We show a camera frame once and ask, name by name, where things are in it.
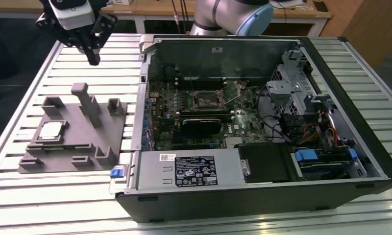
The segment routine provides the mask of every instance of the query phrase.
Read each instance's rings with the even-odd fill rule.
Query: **floor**
[[[54,39],[39,32],[33,23],[34,20],[29,19],[0,19],[0,37],[18,69],[14,76],[0,80],[0,135],[54,43]],[[131,25],[133,22],[119,22],[115,32],[123,33],[119,28],[126,28],[126,32],[134,33]],[[155,24],[151,30],[157,32],[162,27],[165,25]],[[375,69],[375,72],[392,88],[392,53]]]

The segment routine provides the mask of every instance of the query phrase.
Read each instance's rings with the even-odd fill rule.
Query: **motherboard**
[[[265,142],[254,107],[261,86],[239,79],[222,81],[217,90],[201,90],[210,84],[190,79],[182,85],[150,83],[154,150],[233,148],[238,143]]]

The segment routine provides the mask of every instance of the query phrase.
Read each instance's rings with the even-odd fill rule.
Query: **wooden table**
[[[179,1],[174,1],[181,14]],[[189,19],[193,20],[195,0],[186,0],[186,6]],[[271,23],[310,24],[307,36],[318,36],[331,14],[317,11],[311,0],[307,0],[303,6],[293,8],[293,10],[274,9]],[[173,20],[170,0],[134,0],[130,5],[113,5],[102,11],[117,15],[119,20],[133,20],[137,33],[145,33],[145,20]],[[38,0],[0,0],[0,18],[37,18],[39,13]]]

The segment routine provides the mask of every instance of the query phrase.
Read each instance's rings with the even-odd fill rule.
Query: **cable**
[[[305,126],[305,128],[302,129],[302,137],[306,136],[307,126],[311,126],[311,124],[309,123],[309,124]]]
[[[286,10],[294,10],[294,8],[285,8],[278,1],[275,1],[275,3],[281,6],[281,8],[279,7],[274,7],[273,4],[270,4],[270,5],[271,5],[271,7],[274,9],[282,9],[282,12],[285,14],[285,23],[286,23],[287,22]]]
[[[181,34],[181,32],[179,32],[179,20],[178,20],[178,13],[177,13],[177,9],[175,9],[174,0],[170,0],[170,3],[171,3],[171,8],[173,8],[173,11],[174,11],[173,17],[174,17],[174,21],[175,21],[175,25],[177,25],[178,34]]]
[[[278,116],[275,115],[265,115],[263,117],[261,117],[259,119],[263,120],[263,118],[274,118],[275,120],[278,120]]]
[[[270,142],[273,142],[273,139],[274,139],[274,138],[277,138],[277,139],[282,139],[282,137],[277,137],[277,136],[274,136],[274,129],[271,129],[271,136],[267,136],[267,137],[265,137],[265,138],[271,138],[271,139],[269,140]]]
[[[290,138],[285,135],[285,134],[282,134],[274,127],[271,127],[265,121],[262,121],[261,120],[261,122],[263,123],[263,125],[269,128],[269,129],[271,129],[271,131],[274,131],[279,136],[281,136],[281,138],[286,141],[286,142],[289,142],[289,143],[291,143],[293,141],[290,140]]]
[[[183,34],[185,34],[186,33],[186,27],[185,27],[186,21],[183,18],[182,0],[179,0],[179,7],[181,7],[181,16],[182,16],[182,30],[183,30]]]
[[[185,0],[182,0],[182,5],[183,5],[183,12],[185,12],[185,20],[186,20],[186,22],[189,22],[187,6],[185,4]]]
[[[327,130],[331,131],[331,141],[334,146],[337,146],[337,131],[331,127],[327,127]]]

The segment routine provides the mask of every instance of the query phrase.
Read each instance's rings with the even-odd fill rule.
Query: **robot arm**
[[[67,47],[75,46],[90,65],[98,65],[98,52],[117,21],[99,9],[110,0],[39,0],[43,13],[35,25]],[[197,0],[190,35],[257,36],[273,16],[267,0]]]
[[[267,0],[197,0],[190,35],[258,36],[271,17]]]
[[[98,65],[98,52],[111,32],[117,17],[99,9],[107,0],[39,0],[43,13],[35,25],[67,47],[75,46],[90,65]]]

